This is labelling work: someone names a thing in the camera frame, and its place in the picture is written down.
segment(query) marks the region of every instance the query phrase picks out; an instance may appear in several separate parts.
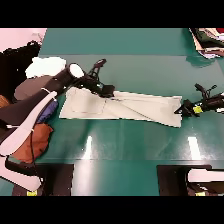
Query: white wall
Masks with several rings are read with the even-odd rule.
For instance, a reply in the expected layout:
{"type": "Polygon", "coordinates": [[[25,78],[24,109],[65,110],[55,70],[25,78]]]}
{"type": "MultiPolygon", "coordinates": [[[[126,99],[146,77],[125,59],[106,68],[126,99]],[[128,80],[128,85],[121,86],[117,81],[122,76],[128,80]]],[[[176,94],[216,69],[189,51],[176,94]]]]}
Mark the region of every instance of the white wall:
{"type": "Polygon", "coordinates": [[[47,28],[0,28],[0,52],[7,48],[25,46],[29,41],[36,40],[33,33],[44,37],[47,28]]]}

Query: table surface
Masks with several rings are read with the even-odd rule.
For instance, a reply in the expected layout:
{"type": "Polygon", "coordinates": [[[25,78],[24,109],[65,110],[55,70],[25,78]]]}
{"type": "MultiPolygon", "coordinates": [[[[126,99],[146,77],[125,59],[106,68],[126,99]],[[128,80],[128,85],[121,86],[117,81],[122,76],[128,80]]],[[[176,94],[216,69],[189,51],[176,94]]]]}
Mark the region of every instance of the table surface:
{"type": "MultiPolygon", "coordinates": [[[[205,59],[187,28],[47,30],[40,57],[59,56],[88,71],[99,59],[107,63],[100,80],[116,90],[201,99],[194,84],[224,89],[224,60],[205,59]]],[[[158,164],[211,164],[224,168],[224,116],[202,113],[182,120],[181,128],[133,120],[59,119],[39,163],[74,163],[72,195],[159,195],[158,164]],[[197,140],[199,154],[189,145],[197,140]]],[[[0,195],[12,185],[0,181],[0,195]]]]}

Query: white towel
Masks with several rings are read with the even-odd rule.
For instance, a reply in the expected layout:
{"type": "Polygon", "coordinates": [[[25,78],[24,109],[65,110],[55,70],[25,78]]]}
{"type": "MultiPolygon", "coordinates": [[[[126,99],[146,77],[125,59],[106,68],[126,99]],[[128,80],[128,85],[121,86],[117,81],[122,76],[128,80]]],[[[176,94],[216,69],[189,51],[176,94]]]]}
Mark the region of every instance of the white towel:
{"type": "Polygon", "coordinates": [[[133,119],[181,127],[181,96],[162,97],[114,92],[113,98],[101,98],[87,89],[70,88],[59,118],[67,119],[133,119]]]}
{"type": "Polygon", "coordinates": [[[43,75],[55,76],[65,68],[66,60],[60,57],[32,59],[33,63],[26,69],[26,77],[40,77],[43,75]]]}

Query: stack of folded cloth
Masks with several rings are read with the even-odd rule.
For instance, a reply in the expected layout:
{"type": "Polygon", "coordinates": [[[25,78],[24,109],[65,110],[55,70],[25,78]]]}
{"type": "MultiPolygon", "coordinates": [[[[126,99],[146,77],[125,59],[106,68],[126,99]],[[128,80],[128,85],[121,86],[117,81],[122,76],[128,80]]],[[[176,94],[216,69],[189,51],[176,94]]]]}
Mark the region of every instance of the stack of folded cloth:
{"type": "Polygon", "coordinates": [[[189,28],[196,50],[205,58],[224,56],[224,28],[189,28]]]}

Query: green table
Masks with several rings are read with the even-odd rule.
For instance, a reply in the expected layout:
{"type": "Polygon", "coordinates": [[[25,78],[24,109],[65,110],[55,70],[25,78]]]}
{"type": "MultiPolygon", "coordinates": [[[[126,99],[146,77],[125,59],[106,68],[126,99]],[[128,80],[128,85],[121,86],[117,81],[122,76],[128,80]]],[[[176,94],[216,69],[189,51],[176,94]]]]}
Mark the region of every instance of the green table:
{"type": "MultiPolygon", "coordinates": [[[[48,29],[40,57],[48,56],[87,71],[106,58],[101,81],[119,91],[198,100],[196,82],[207,88],[217,84],[214,93],[224,89],[224,60],[200,56],[186,28],[48,29]]],[[[55,131],[48,151],[37,162],[74,163],[72,195],[158,195],[158,164],[224,168],[221,114],[183,119],[181,128],[146,121],[66,120],[58,118],[64,100],[60,96],[60,108],[49,121],[55,131]],[[84,159],[89,136],[89,159],[84,159]],[[197,139],[200,158],[188,137],[197,139]]],[[[4,182],[0,194],[7,186],[4,182]]]]}

